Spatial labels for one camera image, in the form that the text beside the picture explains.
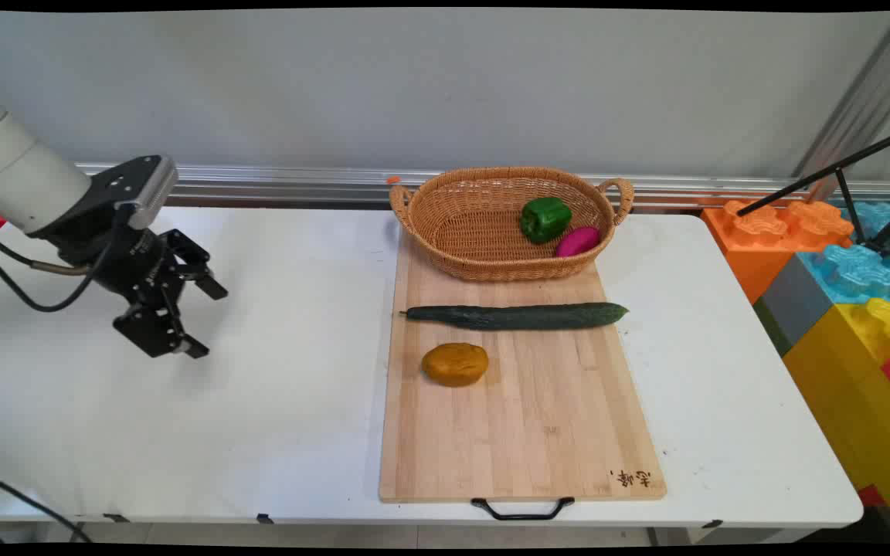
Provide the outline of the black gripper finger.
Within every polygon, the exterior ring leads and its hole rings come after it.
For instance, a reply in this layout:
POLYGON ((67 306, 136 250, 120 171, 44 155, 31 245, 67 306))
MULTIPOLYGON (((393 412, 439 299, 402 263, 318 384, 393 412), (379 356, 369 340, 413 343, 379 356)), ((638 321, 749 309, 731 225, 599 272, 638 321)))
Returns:
POLYGON ((193 239, 177 229, 163 232, 162 240, 167 246, 166 266, 170 274, 183 281, 193 281, 213 300, 222 300, 229 296, 225 286, 216 280, 209 267, 209 251, 202 249, 193 239))
POLYGON ((151 357, 184 353, 198 359, 209 354, 208 346, 184 330, 177 303, 134 303, 116 317, 113 327, 151 357))

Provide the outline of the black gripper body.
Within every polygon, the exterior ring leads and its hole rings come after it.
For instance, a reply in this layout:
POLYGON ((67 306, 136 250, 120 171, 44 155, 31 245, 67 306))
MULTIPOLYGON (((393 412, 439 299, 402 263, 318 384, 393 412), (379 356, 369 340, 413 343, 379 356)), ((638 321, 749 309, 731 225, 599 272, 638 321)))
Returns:
POLYGON ((160 312, 176 306, 184 282, 171 267, 178 264, 178 231, 156 235, 151 229, 128 231, 120 239, 94 282, 126 300, 134 312, 145 309, 160 312))

